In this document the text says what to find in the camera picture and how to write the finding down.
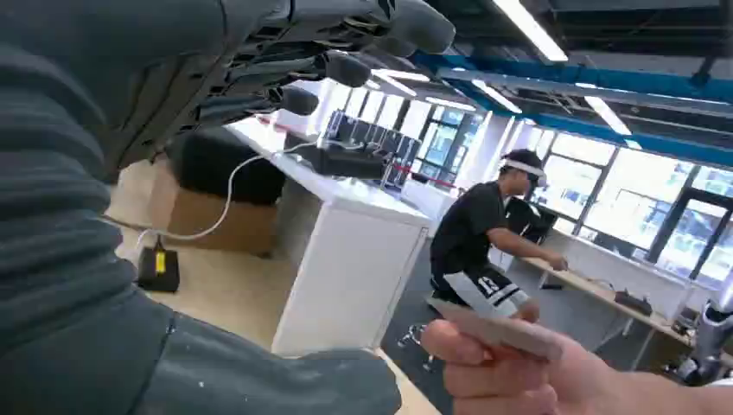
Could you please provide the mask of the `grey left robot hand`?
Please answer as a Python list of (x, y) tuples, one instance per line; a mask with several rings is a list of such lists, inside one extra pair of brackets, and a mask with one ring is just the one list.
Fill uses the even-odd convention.
[(136, 284), (103, 220), (105, 179), (214, 110), (247, 64), (408, 43), (454, 25), (423, 1), (4, 1), (1, 411), (394, 414), (394, 372), (363, 349), (287, 359)]

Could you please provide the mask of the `person's hand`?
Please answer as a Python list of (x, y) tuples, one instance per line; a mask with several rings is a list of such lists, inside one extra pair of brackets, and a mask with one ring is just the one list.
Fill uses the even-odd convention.
[(443, 384), (455, 414), (614, 414), (622, 409), (615, 371), (571, 338), (549, 331), (562, 356), (542, 361), (490, 346), (445, 320), (422, 336), (426, 351), (443, 360)]

